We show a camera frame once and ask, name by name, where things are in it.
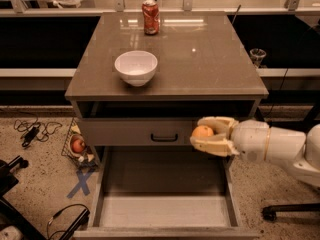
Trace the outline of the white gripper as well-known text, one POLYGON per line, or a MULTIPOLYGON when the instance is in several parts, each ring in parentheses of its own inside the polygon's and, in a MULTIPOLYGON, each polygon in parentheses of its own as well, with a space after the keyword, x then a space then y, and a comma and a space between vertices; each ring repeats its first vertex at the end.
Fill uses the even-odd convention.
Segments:
POLYGON ((220 157, 240 155, 244 161, 254 163, 263 161, 270 130, 267 123, 256 120, 239 123, 232 117, 210 116, 199 119, 197 125, 208 126, 218 135, 191 137, 196 150, 220 157), (232 141, 226 138, 230 134, 232 141))

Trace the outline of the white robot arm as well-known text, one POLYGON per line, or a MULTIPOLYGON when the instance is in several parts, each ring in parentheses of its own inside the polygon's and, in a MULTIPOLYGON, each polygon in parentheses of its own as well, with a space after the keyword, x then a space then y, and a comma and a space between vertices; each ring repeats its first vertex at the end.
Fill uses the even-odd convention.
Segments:
POLYGON ((320 127, 308 133, 269 126, 266 122, 230 117, 204 117, 190 136, 202 152, 244 161, 270 163, 309 185, 320 186, 320 127))

